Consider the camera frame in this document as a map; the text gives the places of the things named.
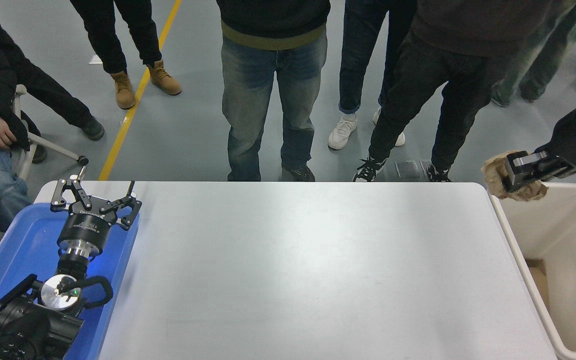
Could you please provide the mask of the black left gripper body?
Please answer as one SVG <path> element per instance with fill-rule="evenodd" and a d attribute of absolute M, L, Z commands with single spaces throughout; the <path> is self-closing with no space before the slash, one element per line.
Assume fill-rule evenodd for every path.
<path fill-rule="evenodd" d="M 105 247 L 112 224 L 117 221 L 116 212 L 100 214 L 101 208 L 108 208 L 110 201 L 104 198 L 91 198 L 91 209 L 86 210 L 82 202 L 69 205 L 69 215 L 57 239 L 61 249 L 73 248 L 81 240 L 96 249 Z"/>

